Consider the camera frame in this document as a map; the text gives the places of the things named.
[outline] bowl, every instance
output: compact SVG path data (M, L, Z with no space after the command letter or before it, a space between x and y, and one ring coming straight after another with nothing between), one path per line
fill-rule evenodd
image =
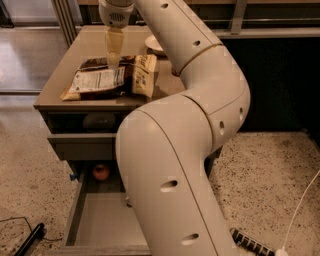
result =
M146 46L148 46L155 55L159 55L159 56L166 56L166 54L164 53L161 45L159 44L159 42L157 41L157 39L155 38L154 35L149 36L146 40L145 40L145 44Z

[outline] apple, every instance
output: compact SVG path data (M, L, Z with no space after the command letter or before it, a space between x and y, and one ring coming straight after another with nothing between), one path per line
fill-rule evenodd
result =
M110 168L105 164L97 164L92 170L93 177L98 181L108 179L110 175Z

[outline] cable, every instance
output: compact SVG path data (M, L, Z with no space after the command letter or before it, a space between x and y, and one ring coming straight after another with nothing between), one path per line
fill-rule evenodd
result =
M32 227L31 227L30 222L28 221L28 219L26 217L11 217L9 219L0 220L0 223L1 222L6 222L6 221L10 221L10 220L17 220L17 219L24 219L28 224L30 232L32 232ZM62 241L62 238L56 238L56 239L42 238L42 240L45 240L45 241L48 241L48 242L58 242L58 241Z
M288 231L287 231L287 235L286 235L286 238L285 238L284 243L283 243L282 250L285 250L286 243L287 243L287 240L288 240L288 236L289 236L289 233L290 233L290 229L291 229L291 227L292 227L294 218L295 218L296 215L297 215L298 209L299 209L299 207L300 207L300 205L301 205L301 203L302 203L302 200L303 200L304 196L306 195L308 189L309 189L310 186L312 185L312 183L313 183L313 182L316 180L316 178L319 176L319 174L320 174L320 170L319 170L318 173L314 176L314 178L313 178L313 179L311 180L311 182L309 183L308 187L307 187L307 188L305 189L305 191L303 192L303 195L302 195L302 197L301 197L301 199L300 199L300 201L299 201L299 203L298 203L298 206L297 206L297 208L296 208L296 210L295 210L295 212L294 212L294 214L293 214L293 216L292 216L292 219L291 219L291 222L290 222Z
M6 222L6 221L9 221L9 220L18 220L18 219L24 219L27 222L30 231L32 231L31 225L30 225L30 223L29 223L29 221L27 220L26 217L12 217L12 218L9 218L9 219L0 220L0 222Z

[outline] chocolate bar package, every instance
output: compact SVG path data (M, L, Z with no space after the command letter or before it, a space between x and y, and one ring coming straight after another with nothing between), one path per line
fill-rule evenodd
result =
M76 71L62 100L100 100L140 94L152 97L157 57L134 55L121 57L117 69L109 69L106 58L84 61Z

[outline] drawer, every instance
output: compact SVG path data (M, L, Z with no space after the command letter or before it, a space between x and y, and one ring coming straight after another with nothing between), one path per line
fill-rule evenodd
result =
M150 256L116 164L106 181L97 181L92 163L84 164L62 247L52 255Z
M43 118L53 134L116 133L130 111L48 112Z
M50 134L60 160L113 160L116 133Z

